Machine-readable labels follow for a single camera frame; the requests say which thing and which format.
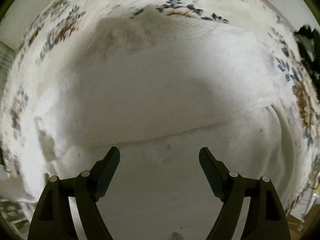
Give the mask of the floral bed sheet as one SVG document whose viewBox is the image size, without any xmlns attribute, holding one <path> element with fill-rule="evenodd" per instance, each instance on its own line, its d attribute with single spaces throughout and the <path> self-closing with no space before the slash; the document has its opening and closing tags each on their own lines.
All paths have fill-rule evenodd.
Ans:
<svg viewBox="0 0 320 240">
<path fill-rule="evenodd" d="M 319 101 L 311 79 L 302 65 L 292 31 L 275 10 L 263 0 L 53 0 L 36 18 L 22 40 L 5 85 L 1 101 L 1 147 L 9 178 L 1 182 L 1 195 L 17 203 L 35 203 L 24 187 L 22 162 L 31 123 L 30 97 L 39 85 L 34 77 L 44 76 L 52 51 L 84 29 L 90 20 L 119 16 L 137 16 L 146 7 L 167 16 L 185 16 L 216 23 L 249 27 L 259 23 L 283 55 L 278 68 L 283 72 L 291 96 L 285 107 L 290 109 L 289 126 L 295 143 L 295 170 L 292 194 L 282 202 L 285 212 L 296 205 L 305 190 L 311 163 L 319 150 Z"/>
</svg>

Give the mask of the white knitted garment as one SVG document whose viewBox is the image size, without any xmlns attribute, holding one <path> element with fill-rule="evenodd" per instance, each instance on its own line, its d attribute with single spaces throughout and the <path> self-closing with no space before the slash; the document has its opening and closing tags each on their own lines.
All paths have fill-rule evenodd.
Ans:
<svg viewBox="0 0 320 240">
<path fill-rule="evenodd" d="M 243 176 L 269 176 L 286 202 L 296 162 L 282 55 L 259 23 L 150 6 L 90 20 L 31 80 L 25 189 L 38 198 L 46 167 L 73 177 L 117 146 L 120 165 L 98 202 L 114 239 L 204 239 L 221 206 L 199 164 L 207 147 Z"/>
</svg>

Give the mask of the dark green blanket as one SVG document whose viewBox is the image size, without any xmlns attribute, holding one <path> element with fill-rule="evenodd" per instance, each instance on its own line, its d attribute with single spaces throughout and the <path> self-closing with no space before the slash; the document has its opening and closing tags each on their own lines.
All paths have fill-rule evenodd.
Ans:
<svg viewBox="0 0 320 240">
<path fill-rule="evenodd" d="M 313 87 L 319 99 L 319 55 L 320 37 L 316 28 L 310 25 L 303 25 L 298 31 L 294 32 L 298 50 L 302 59 L 302 64 L 311 77 Z"/>
</svg>

